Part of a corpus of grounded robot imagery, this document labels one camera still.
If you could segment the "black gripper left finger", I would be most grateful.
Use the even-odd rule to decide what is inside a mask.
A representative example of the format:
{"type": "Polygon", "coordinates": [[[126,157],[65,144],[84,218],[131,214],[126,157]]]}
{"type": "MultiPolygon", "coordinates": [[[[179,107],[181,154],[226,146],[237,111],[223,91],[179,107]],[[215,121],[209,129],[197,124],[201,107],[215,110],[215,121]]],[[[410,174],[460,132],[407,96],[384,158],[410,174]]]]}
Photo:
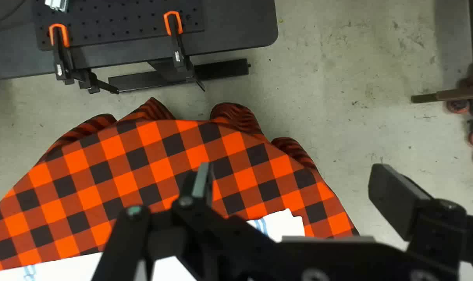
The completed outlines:
{"type": "Polygon", "coordinates": [[[176,204],[181,208],[190,208],[195,202],[206,207],[212,204],[212,168],[209,163],[201,165],[195,172],[189,172],[179,190],[176,204]]]}

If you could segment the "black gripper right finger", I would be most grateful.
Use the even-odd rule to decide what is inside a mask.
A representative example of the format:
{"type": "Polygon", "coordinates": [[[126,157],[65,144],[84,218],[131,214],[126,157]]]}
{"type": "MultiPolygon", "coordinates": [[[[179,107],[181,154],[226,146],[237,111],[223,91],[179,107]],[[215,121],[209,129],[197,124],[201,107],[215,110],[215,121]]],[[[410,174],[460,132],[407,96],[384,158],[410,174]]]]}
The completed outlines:
{"type": "Polygon", "coordinates": [[[464,213],[464,208],[445,199],[434,199],[409,177],[389,165],[373,165],[368,180],[368,199],[389,225],[404,239],[412,238],[423,213],[464,213]]]}

